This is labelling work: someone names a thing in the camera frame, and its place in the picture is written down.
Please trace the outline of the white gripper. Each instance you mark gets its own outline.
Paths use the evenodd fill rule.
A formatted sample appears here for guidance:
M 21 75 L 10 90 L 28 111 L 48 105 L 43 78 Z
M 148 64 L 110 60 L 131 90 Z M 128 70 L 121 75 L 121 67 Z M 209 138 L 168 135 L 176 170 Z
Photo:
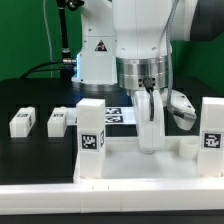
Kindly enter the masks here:
M 153 91 L 153 102 L 150 100 L 147 91 L 136 91 L 132 97 L 139 148 L 144 153 L 165 147 L 164 110 L 158 90 Z

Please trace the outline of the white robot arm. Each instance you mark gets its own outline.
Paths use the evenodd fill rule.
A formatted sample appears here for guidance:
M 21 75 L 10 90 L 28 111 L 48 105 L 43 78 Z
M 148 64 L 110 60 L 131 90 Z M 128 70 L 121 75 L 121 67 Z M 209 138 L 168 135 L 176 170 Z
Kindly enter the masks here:
M 171 42 L 212 41 L 224 33 L 224 0 L 75 0 L 75 6 L 82 49 L 73 84 L 123 88 L 145 153 L 165 146 L 165 111 L 179 128 L 191 129 L 195 111 L 172 89 Z

